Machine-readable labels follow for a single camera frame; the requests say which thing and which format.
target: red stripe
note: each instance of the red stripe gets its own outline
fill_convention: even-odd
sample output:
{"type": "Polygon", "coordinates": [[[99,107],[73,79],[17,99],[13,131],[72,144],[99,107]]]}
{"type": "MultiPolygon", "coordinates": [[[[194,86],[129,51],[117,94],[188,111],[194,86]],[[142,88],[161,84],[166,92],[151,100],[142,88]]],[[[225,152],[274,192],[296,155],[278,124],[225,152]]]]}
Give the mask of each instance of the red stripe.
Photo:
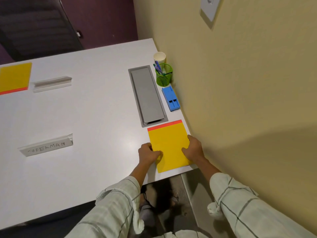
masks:
{"type": "Polygon", "coordinates": [[[164,128],[164,127],[171,126],[171,125],[178,124],[178,123],[182,123],[182,122],[183,122],[182,120],[177,120],[177,121],[173,121],[173,122],[170,122],[170,123],[161,124],[161,125],[158,125],[158,126],[147,128],[147,131],[156,130],[158,128],[164,128]]]}
{"type": "Polygon", "coordinates": [[[14,92],[19,92],[19,91],[24,91],[24,90],[28,90],[29,87],[24,87],[24,88],[17,88],[17,89],[11,89],[11,90],[8,90],[8,91],[3,91],[3,92],[0,92],[0,95],[2,94],[9,94],[9,93],[14,93],[14,92]]]}

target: yellow wall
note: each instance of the yellow wall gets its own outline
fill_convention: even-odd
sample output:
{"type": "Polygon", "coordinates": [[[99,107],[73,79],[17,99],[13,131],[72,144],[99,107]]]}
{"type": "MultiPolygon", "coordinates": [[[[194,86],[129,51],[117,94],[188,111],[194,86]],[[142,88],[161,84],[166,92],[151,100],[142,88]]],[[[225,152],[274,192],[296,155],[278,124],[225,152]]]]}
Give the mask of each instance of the yellow wall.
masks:
{"type": "Polygon", "coordinates": [[[317,234],[317,0],[223,0],[212,29],[200,0],[134,5],[211,162],[317,234]]]}

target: white paper cup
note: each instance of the white paper cup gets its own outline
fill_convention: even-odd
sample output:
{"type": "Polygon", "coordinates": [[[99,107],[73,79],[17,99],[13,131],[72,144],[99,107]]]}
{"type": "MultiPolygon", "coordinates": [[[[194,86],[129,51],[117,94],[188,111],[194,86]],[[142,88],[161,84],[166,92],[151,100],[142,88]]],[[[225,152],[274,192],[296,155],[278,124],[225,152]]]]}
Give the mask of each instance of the white paper cup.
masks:
{"type": "Polygon", "coordinates": [[[163,52],[157,52],[156,54],[153,55],[154,58],[154,63],[157,61],[159,64],[165,63],[166,60],[166,55],[163,52]]]}

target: chair backrest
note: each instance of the chair backrest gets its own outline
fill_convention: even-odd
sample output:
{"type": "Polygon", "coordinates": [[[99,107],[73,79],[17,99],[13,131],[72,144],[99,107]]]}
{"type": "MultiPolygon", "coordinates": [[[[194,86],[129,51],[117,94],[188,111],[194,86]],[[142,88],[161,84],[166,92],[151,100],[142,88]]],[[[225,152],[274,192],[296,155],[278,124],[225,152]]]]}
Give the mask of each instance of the chair backrest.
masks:
{"type": "Polygon", "coordinates": [[[60,0],[0,0],[0,43],[15,61],[83,49],[60,0]]]}

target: pen holder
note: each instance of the pen holder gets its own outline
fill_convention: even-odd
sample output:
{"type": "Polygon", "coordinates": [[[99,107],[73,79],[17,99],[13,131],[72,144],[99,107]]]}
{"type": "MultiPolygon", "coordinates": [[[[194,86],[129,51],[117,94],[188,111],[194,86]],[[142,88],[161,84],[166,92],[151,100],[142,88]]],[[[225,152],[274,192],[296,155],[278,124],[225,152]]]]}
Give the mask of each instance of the pen holder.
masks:
{"type": "Polygon", "coordinates": [[[168,65],[166,63],[161,63],[160,67],[161,67],[161,70],[163,71],[163,73],[165,73],[166,75],[161,75],[157,70],[155,70],[156,83],[161,87],[166,87],[167,85],[170,84],[170,82],[172,80],[173,69],[170,65],[168,65]]]}

